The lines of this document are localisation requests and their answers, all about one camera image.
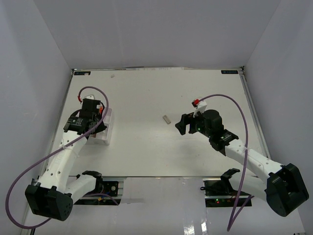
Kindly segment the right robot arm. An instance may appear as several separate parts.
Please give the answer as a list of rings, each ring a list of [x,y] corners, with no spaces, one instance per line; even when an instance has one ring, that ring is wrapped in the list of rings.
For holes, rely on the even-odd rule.
[[[214,150],[239,162],[254,174],[242,180],[242,170],[232,168],[226,171],[221,176],[221,190],[224,194],[233,195],[241,190],[264,200],[282,217],[286,217],[309,199],[298,167],[275,162],[245,147],[238,136],[224,128],[218,111],[183,114],[175,127],[181,135],[198,132],[206,136]]]

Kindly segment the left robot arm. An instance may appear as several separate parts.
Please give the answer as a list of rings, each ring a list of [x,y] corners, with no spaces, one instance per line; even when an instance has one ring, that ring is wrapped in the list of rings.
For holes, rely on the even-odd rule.
[[[101,173],[86,170],[68,183],[68,177],[79,152],[89,137],[107,127],[101,120],[104,105],[93,95],[84,97],[81,109],[74,112],[64,126],[61,151],[54,155],[35,185],[28,185],[25,196],[33,214],[65,221],[73,204],[88,193],[103,191]]]

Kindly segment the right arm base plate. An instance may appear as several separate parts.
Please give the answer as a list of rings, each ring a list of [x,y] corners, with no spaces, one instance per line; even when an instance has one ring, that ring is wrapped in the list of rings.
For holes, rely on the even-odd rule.
[[[228,189],[221,179],[204,179],[200,190],[204,193],[207,208],[232,208],[235,203],[237,192]]]

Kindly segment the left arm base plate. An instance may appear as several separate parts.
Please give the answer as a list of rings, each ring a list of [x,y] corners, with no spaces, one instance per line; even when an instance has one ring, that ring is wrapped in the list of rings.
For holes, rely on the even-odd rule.
[[[85,205],[85,206],[118,206],[121,202],[123,194],[124,182],[106,180],[103,182],[102,191],[100,195],[85,196],[75,202],[75,205]]]

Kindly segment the grey eraser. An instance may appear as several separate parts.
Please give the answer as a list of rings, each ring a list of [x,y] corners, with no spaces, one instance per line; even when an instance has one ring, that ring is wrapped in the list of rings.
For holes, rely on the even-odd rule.
[[[164,119],[164,121],[165,121],[167,124],[170,124],[170,123],[171,123],[170,119],[169,119],[166,115],[164,115],[162,118]]]

